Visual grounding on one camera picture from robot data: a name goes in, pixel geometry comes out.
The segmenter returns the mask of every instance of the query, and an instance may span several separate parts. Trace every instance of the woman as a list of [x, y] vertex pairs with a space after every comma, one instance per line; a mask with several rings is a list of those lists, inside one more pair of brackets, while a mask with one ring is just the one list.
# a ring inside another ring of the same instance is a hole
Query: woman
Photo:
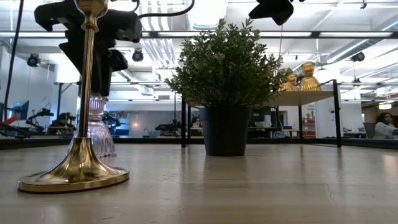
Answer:
[[201, 128], [201, 123], [200, 123], [200, 118], [199, 117], [193, 117], [191, 120], [191, 125], [193, 128]]
[[374, 139], [394, 139], [392, 134], [394, 131], [398, 131], [394, 125], [392, 125], [392, 115], [390, 113], [381, 113], [376, 121]]
[[201, 136], [201, 122], [199, 117], [193, 117], [191, 120], [191, 136]]

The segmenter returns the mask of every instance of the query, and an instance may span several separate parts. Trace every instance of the potted plant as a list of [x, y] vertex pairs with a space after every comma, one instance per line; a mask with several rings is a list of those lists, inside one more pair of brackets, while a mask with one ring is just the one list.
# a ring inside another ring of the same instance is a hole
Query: potted plant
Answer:
[[243, 156], [250, 107], [278, 95], [285, 80], [284, 73], [276, 73], [282, 59], [266, 56], [251, 23], [247, 19], [239, 28], [222, 19], [217, 30], [184, 40], [182, 66], [166, 80], [184, 99], [205, 106], [200, 118], [209, 156]]

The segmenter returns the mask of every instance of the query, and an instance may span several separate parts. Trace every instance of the brass stand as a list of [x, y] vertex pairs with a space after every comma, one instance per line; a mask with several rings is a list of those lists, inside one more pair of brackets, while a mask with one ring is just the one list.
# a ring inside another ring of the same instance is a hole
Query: brass stand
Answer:
[[129, 178], [129, 171], [109, 167], [93, 152], [91, 139], [87, 138], [88, 110], [93, 68], [93, 46], [96, 21], [108, 11], [108, 0], [75, 0], [77, 8], [84, 13], [86, 30], [83, 78], [81, 82], [80, 123], [78, 138], [70, 145], [66, 158], [45, 172], [33, 174], [18, 180], [18, 189], [26, 192], [55, 193], [95, 189], [121, 183]]

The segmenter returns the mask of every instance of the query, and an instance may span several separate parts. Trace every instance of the gold base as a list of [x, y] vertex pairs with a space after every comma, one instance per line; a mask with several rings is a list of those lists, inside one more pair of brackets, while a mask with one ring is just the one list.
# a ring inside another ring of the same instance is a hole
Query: gold base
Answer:
[[90, 138], [75, 138], [66, 158], [45, 172], [18, 180], [18, 189], [32, 193], [60, 193], [96, 189], [128, 180], [129, 171], [109, 167], [94, 154]]

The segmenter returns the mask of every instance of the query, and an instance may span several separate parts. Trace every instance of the green plant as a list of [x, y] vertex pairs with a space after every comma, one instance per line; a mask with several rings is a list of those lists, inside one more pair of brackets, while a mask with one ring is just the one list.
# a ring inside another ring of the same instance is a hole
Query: green plant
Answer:
[[285, 75], [276, 73], [282, 59], [266, 56], [267, 46], [257, 43], [252, 20], [242, 28], [221, 19], [216, 31], [200, 32], [182, 42], [180, 61], [172, 79], [174, 92], [205, 106], [261, 105], [278, 94]]

